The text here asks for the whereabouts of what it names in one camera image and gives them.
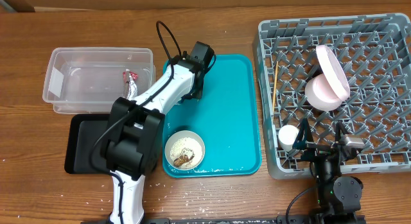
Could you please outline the red silver snack wrapper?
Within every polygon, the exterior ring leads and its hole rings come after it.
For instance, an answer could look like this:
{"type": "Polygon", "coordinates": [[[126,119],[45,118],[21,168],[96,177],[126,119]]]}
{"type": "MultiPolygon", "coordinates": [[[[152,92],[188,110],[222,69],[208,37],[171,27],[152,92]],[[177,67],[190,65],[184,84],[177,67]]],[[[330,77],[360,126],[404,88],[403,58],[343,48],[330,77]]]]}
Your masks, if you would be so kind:
{"type": "Polygon", "coordinates": [[[123,79],[125,82],[124,98],[132,100],[138,95],[137,79],[138,75],[127,69],[123,72],[123,79]]]}

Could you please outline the pink bowl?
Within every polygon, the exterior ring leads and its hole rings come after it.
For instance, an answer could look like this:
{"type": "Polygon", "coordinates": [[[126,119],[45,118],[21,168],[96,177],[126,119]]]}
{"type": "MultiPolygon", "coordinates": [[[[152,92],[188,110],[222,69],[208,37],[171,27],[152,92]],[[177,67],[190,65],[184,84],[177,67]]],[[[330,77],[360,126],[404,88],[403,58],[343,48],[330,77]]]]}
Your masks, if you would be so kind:
{"type": "Polygon", "coordinates": [[[342,104],[342,100],[334,93],[324,74],[311,79],[306,84],[304,93],[308,103],[317,110],[331,111],[342,104]]]}

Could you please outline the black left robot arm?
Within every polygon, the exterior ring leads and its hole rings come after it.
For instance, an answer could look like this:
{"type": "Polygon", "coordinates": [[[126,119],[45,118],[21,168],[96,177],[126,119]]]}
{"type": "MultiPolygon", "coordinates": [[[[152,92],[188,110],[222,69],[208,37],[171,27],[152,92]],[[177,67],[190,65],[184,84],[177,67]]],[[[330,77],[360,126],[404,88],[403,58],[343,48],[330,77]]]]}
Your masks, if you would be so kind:
{"type": "Polygon", "coordinates": [[[98,139],[114,184],[109,223],[142,221],[144,180],[161,153],[165,116],[177,102],[202,97],[204,76],[215,61],[211,46],[196,42],[190,53],[172,58],[144,93],[113,103],[107,129],[98,139]]]}

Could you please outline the wooden chopstick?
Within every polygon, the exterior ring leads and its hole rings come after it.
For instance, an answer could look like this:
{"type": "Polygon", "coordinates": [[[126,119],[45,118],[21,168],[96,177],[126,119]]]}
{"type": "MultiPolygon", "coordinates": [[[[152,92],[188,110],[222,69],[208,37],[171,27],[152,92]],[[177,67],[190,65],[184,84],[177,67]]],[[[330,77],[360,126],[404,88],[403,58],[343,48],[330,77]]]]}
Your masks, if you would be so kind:
{"type": "Polygon", "coordinates": [[[274,69],[274,86],[273,86],[273,96],[272,96],[272,108],[273,108],[273,112],[275,112],[275,105],[276,105],[276,98],[277,98],[278,67],[279,67],[279,62],[277,61],[277,62],[275,63],[275,69],[274,69]]]}

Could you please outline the grey bowl with food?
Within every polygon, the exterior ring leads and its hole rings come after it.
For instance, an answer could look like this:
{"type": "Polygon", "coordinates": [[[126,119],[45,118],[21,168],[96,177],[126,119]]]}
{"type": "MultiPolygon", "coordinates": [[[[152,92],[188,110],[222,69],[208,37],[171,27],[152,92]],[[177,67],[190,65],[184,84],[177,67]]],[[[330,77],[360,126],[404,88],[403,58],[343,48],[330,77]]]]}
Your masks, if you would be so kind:
{"type": "Polygon", "coordinates": [[[195,132],[183,130],[173,134],[164,147],[166,162],[172,169],[195,169],[205,156],[205,144],[195,132]]]}

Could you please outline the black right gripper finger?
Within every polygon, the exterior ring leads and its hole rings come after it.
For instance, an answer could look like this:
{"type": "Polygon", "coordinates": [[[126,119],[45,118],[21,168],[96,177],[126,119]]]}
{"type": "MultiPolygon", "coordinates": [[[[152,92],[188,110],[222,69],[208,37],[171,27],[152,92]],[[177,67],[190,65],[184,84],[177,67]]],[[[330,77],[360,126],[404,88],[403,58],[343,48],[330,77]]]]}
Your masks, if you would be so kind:
{"type": "Polygon", "coordinates": [[[309,143],[314,143],[314,140],[308,119],[303,118],[300,122],[299,132],[295,138],[292,148],[296,150],[305,150],[308,148],[307,145],[309,143]]]}
{"type": "Polygon", "coordinates": [[[335,126],[335,143],[345,145],[345,136],[348,134],[344,124],[338,121],[335,126]]]}

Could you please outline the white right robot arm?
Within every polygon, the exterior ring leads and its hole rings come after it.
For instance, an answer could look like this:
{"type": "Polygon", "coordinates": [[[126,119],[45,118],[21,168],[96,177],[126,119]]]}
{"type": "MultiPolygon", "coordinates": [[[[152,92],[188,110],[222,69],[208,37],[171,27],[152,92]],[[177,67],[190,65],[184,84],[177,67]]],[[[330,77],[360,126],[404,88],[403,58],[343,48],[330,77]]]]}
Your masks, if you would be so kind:
{"type": "Polygon", "coordinates": [[[299,133],[292,146],[302,151],[300,160],[310,163],[310,173],[315,185],[298,194],[288,205],[286,222],[291,222],[290,209],[304,194],[315,190],[319,207],[311,210],[309,223],[365,223],[364,216],[356,215],[361,209],[363,183],[359,178],[342,174],[342,163],[356,158],[365,148],[364,140],[350,134],[342,122],[335,126],[333,144],[321,145],[313,140],[310,124],[306,118],[300,122],[299,133]]]}

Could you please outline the white round plate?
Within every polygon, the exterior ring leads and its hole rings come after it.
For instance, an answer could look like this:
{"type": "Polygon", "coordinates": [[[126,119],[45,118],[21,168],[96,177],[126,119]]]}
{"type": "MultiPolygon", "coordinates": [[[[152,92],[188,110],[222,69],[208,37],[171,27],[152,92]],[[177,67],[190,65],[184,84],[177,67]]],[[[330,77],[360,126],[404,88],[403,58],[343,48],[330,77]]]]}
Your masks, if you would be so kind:
{"type": "Polygon", "coordinates": [[[326,45],[319,45],[315,50],[322,72],[331,89],[340,100],[347,100],[350,97],[349,84],[334,52],[326,45]]]}

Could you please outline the beige cup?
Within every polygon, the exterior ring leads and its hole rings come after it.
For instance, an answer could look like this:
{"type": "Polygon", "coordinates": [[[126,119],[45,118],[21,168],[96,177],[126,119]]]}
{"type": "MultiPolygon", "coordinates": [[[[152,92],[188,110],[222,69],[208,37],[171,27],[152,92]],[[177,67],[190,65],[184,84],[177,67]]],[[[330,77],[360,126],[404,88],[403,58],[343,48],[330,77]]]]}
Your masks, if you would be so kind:
{"type": "Polygon", "coordinates": [[[298,133],[299,129],[296,126],[284,125],[281,127],[277,135],[280,147],[284,151],[291,151],[298,133]]]}

